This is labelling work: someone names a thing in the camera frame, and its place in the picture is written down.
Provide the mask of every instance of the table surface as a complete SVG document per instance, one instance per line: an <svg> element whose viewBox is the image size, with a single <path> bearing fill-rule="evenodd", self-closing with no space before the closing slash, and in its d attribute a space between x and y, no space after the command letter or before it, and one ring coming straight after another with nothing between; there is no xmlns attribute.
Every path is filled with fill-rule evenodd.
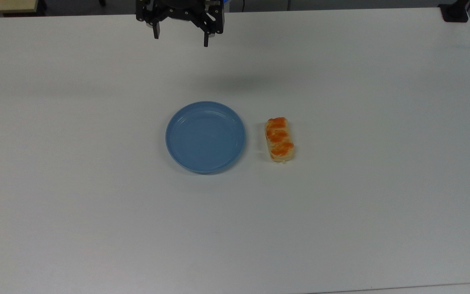
<svg viewBox="0 0 470 294"><path fill-rule="evenodd" d="M0 19L0 292L300 294L470 283L470 22L436 8ZM164 132L214 100L217 175ZM267 119L297 152L268 158Z"/></svg>
<svg viewBox="0 0 470 294"><path fill-rule="evenodd" d="M364 290L354 294L470 294L470 284Z"/></svg>
<svg viewBox="0 0 470 294"><path fill-rule="evenodd" d="M0 13L35 12L38 0L0 0Z"/></svg>

